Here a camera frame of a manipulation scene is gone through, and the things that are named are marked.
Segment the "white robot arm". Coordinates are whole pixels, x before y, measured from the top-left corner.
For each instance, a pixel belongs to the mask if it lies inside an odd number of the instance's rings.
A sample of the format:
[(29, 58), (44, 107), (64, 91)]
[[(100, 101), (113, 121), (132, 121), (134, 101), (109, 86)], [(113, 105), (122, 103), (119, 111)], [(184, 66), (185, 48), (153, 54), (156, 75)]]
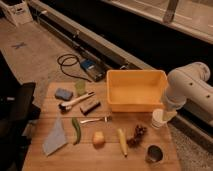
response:
[(161, 96), (165, 106), (162, 119), (170, 121), (191, 100), (212, 116), (208, 124), (213, 126), (213, 86), (207, 83), (210, 75), (209, 67), (203, 62), (171, 70), (167, 75), (168, 86)]

